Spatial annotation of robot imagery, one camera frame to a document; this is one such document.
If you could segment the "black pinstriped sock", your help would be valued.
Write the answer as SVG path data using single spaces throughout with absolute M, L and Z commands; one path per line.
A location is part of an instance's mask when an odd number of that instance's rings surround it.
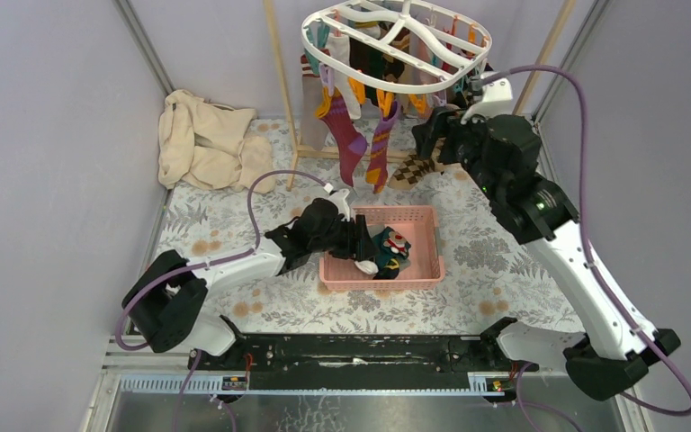
M 372 259 L 354 261 L 354 265 L 360 272 L 364 273 L 365 275 L 376 275 L 380 271 L 380 268 Z

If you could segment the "teal green sock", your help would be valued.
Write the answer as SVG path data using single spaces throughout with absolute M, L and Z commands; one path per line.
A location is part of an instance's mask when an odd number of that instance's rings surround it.
M 372 236 L 372 241 L 377 247 L 377 257 L 400 257 L 409 259 L 409 252 L 412 247 L 408 238 L 390 226 L 386 226 L 382 231 Z

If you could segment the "navy santa sock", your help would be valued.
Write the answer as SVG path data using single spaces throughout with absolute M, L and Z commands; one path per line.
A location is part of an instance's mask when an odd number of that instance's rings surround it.
M 395 256 L 380 256 L 376 258 L 375 264 L 378 271 L 373 277 L 374 280 L 394 280 L 406 266 L 407 260 Z

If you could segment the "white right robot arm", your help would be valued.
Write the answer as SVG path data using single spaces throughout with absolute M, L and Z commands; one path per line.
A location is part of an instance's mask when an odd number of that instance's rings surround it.
M 679 348 L 676 332 L 644 318 L 582 240 L 578 210 L 538 173 L 542 142 L 527 119 L 500 114 L 464 121 L 459 111 L 441 107 L 411 133 L 419 158 L 463 168 L 498 224 L 541 263 L 582 325 L 568 333 L 501 319 L 482 335 L 485 366 L 501 371 L 519 361 L 551 368 L 605 401 Z

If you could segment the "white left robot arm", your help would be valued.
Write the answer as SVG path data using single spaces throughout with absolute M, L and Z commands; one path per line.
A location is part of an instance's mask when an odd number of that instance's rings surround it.
M 244 349 L 239 332 L 227 319 L 203 311 L 203 304 L 221 290 L 285 275 L 317 253 L 371 266 L 377 247 L 366 218 L 351 209 L 346 194 L 315 199 L 247 250 L 201 260 L 175 250 L 160 254 L 123 298 L 122 319 L 155 353 L 189 347 L 208 354 L 220 369 L 235 368 Z

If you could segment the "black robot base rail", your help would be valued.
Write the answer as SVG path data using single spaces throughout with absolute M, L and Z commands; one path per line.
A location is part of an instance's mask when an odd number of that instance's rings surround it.
M 483 377 L 496 395 L 513 391 L 520 367 L 490 337 L 274 333 L 245 334 L 188 364 L 237 372 L 252 391 L 463 391 Z

